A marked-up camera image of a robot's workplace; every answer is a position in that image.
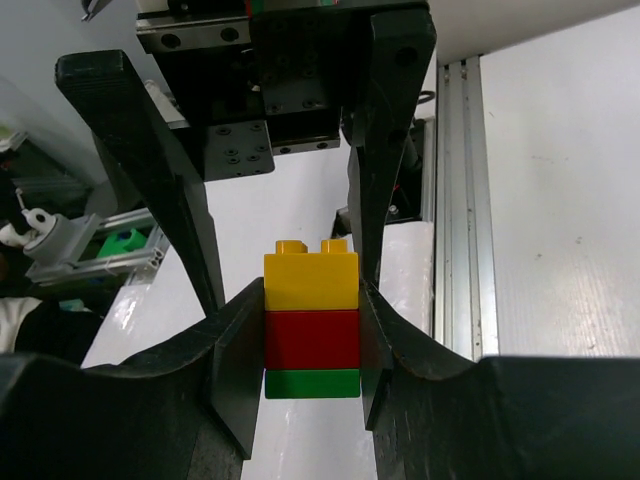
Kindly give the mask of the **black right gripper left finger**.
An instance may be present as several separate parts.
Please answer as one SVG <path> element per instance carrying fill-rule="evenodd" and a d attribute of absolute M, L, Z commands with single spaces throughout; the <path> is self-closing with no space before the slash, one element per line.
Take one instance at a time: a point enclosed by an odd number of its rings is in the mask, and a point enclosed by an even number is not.
<path fill-rule="evenodd" d="M 264 369 L 264 286 L 119 365 L 1 359 L 5 479 L 237 479 Z"/>

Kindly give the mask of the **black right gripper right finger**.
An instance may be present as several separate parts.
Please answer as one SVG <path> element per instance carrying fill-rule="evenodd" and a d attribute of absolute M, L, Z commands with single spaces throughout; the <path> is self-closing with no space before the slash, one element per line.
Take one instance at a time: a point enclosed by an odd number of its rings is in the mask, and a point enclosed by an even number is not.
<path fill-rule="evenodd" d="M 632 358 L 467 360 L 360 288 L 362 404 L 381 479 L 635 479 Z"/>

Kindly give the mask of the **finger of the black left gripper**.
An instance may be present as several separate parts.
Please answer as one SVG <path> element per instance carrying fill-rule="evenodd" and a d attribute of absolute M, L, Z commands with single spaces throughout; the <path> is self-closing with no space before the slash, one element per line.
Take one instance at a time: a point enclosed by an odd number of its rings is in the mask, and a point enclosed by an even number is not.
<path fill-rule="evenodd" d="M 138 190 L 179 255 L 200 305 L 224 304 L 204 182 L 121 50 L 60 57 L 55 83 Z"/>
<path fill-rule="evenodd" d="M 377 286 L 383 232 L 418 97 L 436 44 L 428 12 L 370 17 L 348 162 L 348 210 L 361 280 Z"/>

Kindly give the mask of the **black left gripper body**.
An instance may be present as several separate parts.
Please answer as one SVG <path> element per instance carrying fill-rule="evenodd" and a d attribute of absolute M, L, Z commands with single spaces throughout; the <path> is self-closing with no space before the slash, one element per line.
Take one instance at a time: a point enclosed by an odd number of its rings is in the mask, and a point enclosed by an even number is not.
<path fill-rule="evenodd" d="M 207 180 L 342 142 L 400 146 L 430 62 L 424 1 L 141 1 L 136 35 Z"/>

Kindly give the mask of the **green long lego brick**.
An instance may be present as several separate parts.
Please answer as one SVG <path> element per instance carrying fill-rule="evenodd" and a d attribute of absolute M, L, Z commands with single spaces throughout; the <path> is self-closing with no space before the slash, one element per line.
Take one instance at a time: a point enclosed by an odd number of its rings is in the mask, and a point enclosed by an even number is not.
<path fill-rule="evenodd" d="M 358 369 L 267 370 L 267 399 L 332 399 L 358 398 Z"/>

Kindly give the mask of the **red long lego brick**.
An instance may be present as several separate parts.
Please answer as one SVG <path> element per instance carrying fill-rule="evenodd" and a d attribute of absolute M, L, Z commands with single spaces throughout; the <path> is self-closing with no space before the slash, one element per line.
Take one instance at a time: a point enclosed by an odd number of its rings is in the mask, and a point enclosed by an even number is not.
<path fill-rule="evenodd" d="M 358 369 L 358 310 L 275 311 L 265 319 L 267 370 Z"/>

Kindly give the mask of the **yellow long lego brick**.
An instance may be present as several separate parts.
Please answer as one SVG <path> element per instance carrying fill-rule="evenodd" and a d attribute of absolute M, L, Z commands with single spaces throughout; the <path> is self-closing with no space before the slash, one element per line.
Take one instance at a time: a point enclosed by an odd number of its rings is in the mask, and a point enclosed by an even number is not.
<path fill-rule="evenodd" d="M 280 240 L 264 256 L 264 289 L 270 312 L 356 310 L 359 256 L 345 240 L 324 240 L 318 252 Z"/>

